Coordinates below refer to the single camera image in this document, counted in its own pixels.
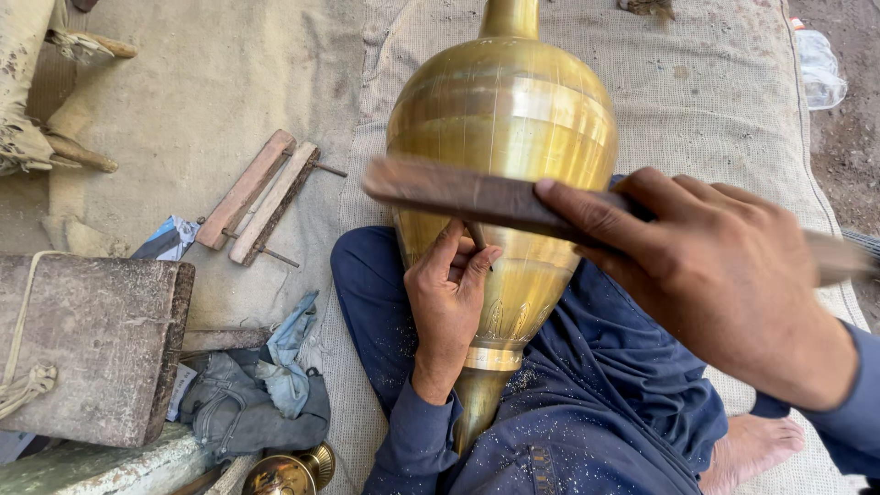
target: metal screw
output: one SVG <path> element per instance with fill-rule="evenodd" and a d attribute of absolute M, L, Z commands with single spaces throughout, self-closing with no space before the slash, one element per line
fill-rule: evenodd
<path fill-rule="evenodd" d="M 222 231 L 220 231 L 220 233 L 225 235 L 226 237 L 232 237 L 233 239 L 238 239 L 238 234 L 236 234 L 234 232 L 229 232 L 227 229 L 223 229 Z M 254 244 L 253 248 L 256 249 L 257 251 L 259 251 L 260 253 L 265 253 L 267 255 L 272 256 L 273 258 L 279 259 L 279 260 L 287 263 L 288 265 L 293 266 L 293 268 L 299 268 L 299 263 L 291 260 L 290 258 L 279 255 L 275 251 L 267 248 L 265 245 Z"/>
<path fill-rule="evenodd" d="M 292 157 L 293 156 L 293 153 L 291 151 L 287 151 L 287 150 L 282 151 L 281 154 L 284 155 L 285 157 Z M 324 170 L 327 170 L 331 174 L 336 174 L 336 175 L 339 175 L 340 177 L 348 177 L 348 172 L 342 172 L 342 170 L 340 170 L 338 168 L 333 168 L 329 165 L 324 165 L 323 163 L 320 163 L 317 161 L 313 162 L 312 165 L 316 166 L 317 168 L 323 168 Z"/>

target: gray cloth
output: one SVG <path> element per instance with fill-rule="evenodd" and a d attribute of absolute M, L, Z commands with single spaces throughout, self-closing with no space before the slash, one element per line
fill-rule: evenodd
<path fill-rule="evenodd" d="M 245 368 L 256 352 L 240 352 Z M 306 372 L 309 397 L 296 419 L 287 419 L 248 373 L 225 352 L 194 360 L 199 373 L 180 405 L 180 422 L 192 423 L 195 439 L 218 460 L 266 447 L 299 450 L 318 445 L 330 425 L 330 401 L 324 377 Z"/>

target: wooden clamp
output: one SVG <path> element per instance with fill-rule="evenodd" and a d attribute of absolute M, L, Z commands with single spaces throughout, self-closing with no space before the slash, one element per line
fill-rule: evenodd
<path fill-rule="evenodd" d="M 315 167 L 340 177 L 348 177 L 342 170 L 319 163 L 318 156 L 320 150 L 317 145 L 302 143 L 297 147 L 297 140 L 293 136 L 281 129 L 277 130 L 208 218 L 197 220 L 202 228 L 195 235 L 195 241 L 212 249 L 220 249 L 226 238 L 232 237 L 235 243 L 229 252 L 229 258 L 234 262 L 251 266 L 257 254 L 263 253 L 299 268 L 298 263 L 266 248 L 266 241 Z M 278 179 L 245 226 L 245 230 L 236 234 L 236 227 L 245 217 L 248 208 L 285 161 L 288 161 L 287 166 L 278 174 Z"/>
<path fill-rule="evenodd" d="M 222 248 L 226 242 L 223 230 L 235 231 L 247 209 L 287 159 L 283 152 L 293 152 L 296 147 L 297 140 L 290 133 L 278 129 L 205 220 L 195 235 L 195 241 L 211 249 Z"/>
<path fill-rule="evenodd" d="M 290 154 L 287 166 L 278 174 L 278 180 L 272 185 L 260 208 L 253 214 L 245 230 L 238 235 L 238 239 L 232 245 L 229 259 L 251 266 L 260 248 L 265 248 L 266 241 L 290 206 L 293 196 L 296 196 L 303 187 L 319 155 L 318 146 L 312 143 L 302 143 Z"/>

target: navy blue clothing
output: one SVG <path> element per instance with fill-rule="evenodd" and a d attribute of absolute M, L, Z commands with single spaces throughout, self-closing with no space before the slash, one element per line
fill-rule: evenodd
<path fill-rule="evenodd" d="M 578 266 L 525 348 L 495 422 L 462 459 L 451 451 L 461 412 L 455 393 L 434 406 L 409 383 L 418 339 L 394 230 L 344 234 L 331 267 L 389 421 L 364 492 L 700 493 L 699 473 L 727 432 L 721 399 L 702 378 L 705 363 L 592 263 Z M 880 465 L 880 339 L 857 329 L 854 339 L 862 366 L 852 396 L 837 411 L 808 417 L 841 469 L 877 477 L 870 470 Z M 788 412 L 769 397 L 759 402 L 768 416 Z"/>

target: brass vase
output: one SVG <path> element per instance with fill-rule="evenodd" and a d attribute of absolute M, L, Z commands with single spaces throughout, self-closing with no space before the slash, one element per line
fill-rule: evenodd
<path fill-rule="evenodd" d="M 431 57 L 409 79 L 388 122 L 389 155 L 584 189 L 608 185 L 617 156 L 611 100 L 589 67 L 538 39 L 538 0 L 488 0 L 480 37 Z M 409 268 L 448 218 L 395 211 Z M 559 301 L 579 257 L 564 240 L 484 225 L 503 256 L 486 279 L 480 328 L 455 389 L 466 451 L 495 417 L 523 348 Z"/>

